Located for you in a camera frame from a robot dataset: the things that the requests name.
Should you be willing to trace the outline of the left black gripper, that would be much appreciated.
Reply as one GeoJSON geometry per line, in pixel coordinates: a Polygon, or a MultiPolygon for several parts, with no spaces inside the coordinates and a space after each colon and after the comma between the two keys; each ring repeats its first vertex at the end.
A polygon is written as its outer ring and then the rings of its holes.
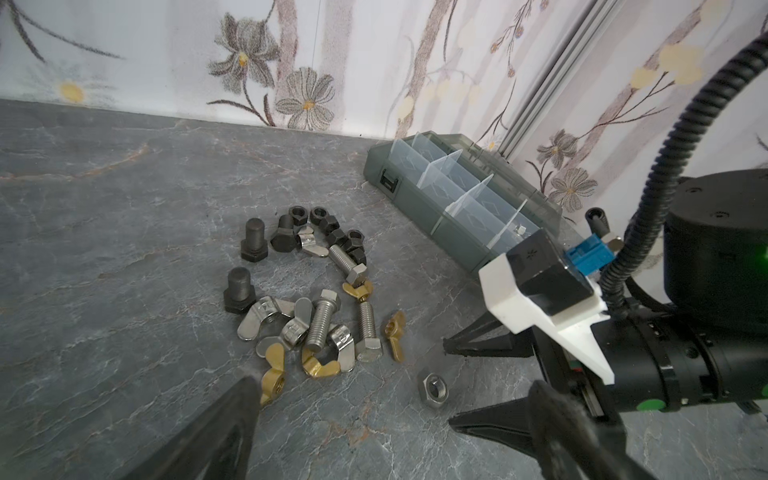
{"type": "Polygon", "coordinates": [[[591,327],[615,379],[601,380],[540,330],[535,353],[545,380],[529,389],[535,458],[546,479],[651,479],[600,436],[588,417],[615,420],[634,411],[676,412],[735,403],[747,413],[767,397],[767,338],[697,323],[680,314],[642,311],[591,327]],[[573,396],[576,400],[563,394],[573,396]]]}

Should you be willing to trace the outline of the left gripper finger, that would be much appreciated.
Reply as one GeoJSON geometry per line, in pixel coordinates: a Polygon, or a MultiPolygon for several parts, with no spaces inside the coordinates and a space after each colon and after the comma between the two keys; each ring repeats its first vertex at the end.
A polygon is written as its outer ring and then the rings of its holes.
{"type": "Polygon", "coordinates": [[[260,412],[261,386],[245,377],[127,479],[244,479],[260,412]]]}

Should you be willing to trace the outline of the silver hex nut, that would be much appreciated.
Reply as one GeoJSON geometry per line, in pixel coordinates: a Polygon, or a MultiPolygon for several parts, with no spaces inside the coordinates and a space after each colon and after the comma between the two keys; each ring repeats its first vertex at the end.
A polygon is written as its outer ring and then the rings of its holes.
{"type": "Polygon", "coordinates": [[[440,409],[449,398],[449,389],[442,377],[427,373],[419,381],[419,394],[425,405],[440,409]]]}

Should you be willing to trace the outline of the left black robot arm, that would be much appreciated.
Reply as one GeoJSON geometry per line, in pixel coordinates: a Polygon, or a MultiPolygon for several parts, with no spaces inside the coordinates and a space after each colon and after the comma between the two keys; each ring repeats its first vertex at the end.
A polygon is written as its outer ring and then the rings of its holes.
{"type": "Polygon", "coordinates": [[[740,170],[663,182],[642,196],[629,240],[647,240],[653,206],[664,223],[668,304],[633,290],[586,336],[610,376],[573,369],[572,348],[543,324],[521,327],[524,301],[548,309],[570,288],[563,261],[541,238],[524,241],[496,264],[484,291],[488,312],[448,338],[451,354],[536,356],[544,379],[522,399],[460,413],[459,433],[535,458],[548,479],[644,479],[625,452],[621,414],[650,408],[736,403],[752,411],[767,395],[767,174],[740,170]]]}

